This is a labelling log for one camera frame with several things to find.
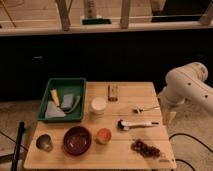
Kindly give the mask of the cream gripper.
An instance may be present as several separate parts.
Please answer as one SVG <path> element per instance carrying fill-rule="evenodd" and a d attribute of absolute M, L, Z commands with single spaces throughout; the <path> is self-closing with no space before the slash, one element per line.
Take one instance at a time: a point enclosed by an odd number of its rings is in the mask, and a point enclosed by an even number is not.
<path fill-rule="evenodd" d="M 158 101 L 161 108 L 163 124 L 169 126 L 176 116 L 176 111 L 173 110 L 173 106 L 163 93 L 158 94 Z"/>

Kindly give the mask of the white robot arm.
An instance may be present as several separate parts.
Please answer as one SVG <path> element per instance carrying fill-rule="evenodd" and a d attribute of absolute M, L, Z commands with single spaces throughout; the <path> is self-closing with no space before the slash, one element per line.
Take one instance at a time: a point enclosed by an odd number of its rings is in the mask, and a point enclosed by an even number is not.
<path fill-rule="evenodd" d="M 207 78 L 208 69 L 200 62 L 171 69 L 166 74 L 166 86 L 158 94 L 164 125 L 168 126 L 176 116 L 173 108 L 182 105 L 186 99 L 213 114 L 213 87 L 205 84 Z"/>

